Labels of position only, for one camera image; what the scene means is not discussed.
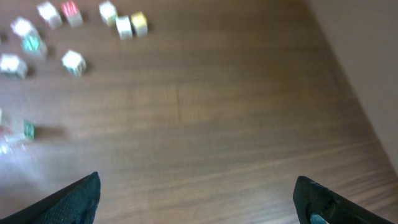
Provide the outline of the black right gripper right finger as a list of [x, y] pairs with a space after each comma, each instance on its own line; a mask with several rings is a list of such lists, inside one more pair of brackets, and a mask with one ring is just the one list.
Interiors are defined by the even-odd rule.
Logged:
[[295, 183], [293, 201], [301, 224], [392, 224], [302, 175]]

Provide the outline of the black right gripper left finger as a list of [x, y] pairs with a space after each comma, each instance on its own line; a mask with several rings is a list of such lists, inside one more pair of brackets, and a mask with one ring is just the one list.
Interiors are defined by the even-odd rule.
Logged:
[[1, 224], [92, 224], [100, 202], [97, 172], [1, 219]]

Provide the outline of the white green picture block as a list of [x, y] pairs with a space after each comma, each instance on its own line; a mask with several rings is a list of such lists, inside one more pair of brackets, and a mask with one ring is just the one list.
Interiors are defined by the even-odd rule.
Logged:
[[3, 124], [4, 138], [7, 142], [30, 141], [35, 139], [35, 126], [23, 119]]

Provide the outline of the green letter J block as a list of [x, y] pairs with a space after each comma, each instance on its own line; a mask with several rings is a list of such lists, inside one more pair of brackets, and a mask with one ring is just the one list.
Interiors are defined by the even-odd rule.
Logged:
[[62, 64], [69, 73], [80, 77], [86, 70], [86, 62], [81, 54], [74, 50], [68, 50], [62, 57]]

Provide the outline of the green letter block centre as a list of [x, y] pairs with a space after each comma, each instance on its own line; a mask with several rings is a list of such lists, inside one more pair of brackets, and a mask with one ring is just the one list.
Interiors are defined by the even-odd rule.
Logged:
[[26, 79], [28, 66], [23, 59], [13, 54], [1, 55], [1, 73]]

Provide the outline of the green letter N block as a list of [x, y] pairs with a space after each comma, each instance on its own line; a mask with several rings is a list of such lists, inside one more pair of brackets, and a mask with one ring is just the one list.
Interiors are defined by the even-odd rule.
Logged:
[[32, 55], [41, 59], [47, 58], [47, 45], [38, 35], [25, 36], [22, 40], [21, 47], [28, 55]]

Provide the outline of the red letter Y block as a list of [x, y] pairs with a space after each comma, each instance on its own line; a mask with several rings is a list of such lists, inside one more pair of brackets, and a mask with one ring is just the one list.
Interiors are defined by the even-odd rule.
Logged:
[[116, 28], [121, 40], [131, 39], [133, 37], [132, 27], [128, 16], [117, 17]]

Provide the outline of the red letter A block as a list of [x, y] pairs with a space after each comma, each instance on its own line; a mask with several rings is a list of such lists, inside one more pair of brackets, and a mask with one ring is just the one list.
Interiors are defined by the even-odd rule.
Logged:
[[39, 35], [39, 32], [34, 27], [33, 23], [23, 17], [17, 17], [13, 22], [11, 22], [10, 27], [13, 33], [15, 33], [20, 39], [23, 39], [28, 35]]

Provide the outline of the yellow block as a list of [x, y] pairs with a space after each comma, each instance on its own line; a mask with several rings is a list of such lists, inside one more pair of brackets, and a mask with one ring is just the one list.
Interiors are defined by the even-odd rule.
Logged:
[[137, 12], [131, 16], [131, 24], [132, 27], [134, 28], [135, 34], [138, 37], [147, 35], [148, 33], [147, 19], [142, 12]]

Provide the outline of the plain white picture block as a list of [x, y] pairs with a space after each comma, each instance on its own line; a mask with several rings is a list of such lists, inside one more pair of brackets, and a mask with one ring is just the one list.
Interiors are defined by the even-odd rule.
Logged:
[[99, 13], [103, 20], [103, 22], [107, 26], [113, 26], [116, 22], [116, 18], [118, 17], [118, 12], [116, 7], [111, 1], [102, 2], [99, 5]]

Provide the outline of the red letter M block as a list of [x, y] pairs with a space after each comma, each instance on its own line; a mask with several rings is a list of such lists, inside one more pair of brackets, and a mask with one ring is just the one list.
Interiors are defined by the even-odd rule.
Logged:
[[71, 27], [82, 25], [83, 18], [74, 1], [65, 1], [61, 4], [62, 11]]

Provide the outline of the red white picture block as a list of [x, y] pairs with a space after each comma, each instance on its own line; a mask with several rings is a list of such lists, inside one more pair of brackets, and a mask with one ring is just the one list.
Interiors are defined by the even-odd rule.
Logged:
[[49, 1], [42, 2], [37, 5], [39, 15], [45, 23], [51, 28], [56, 29], [62, 25], [62, 18], [55, 6]]

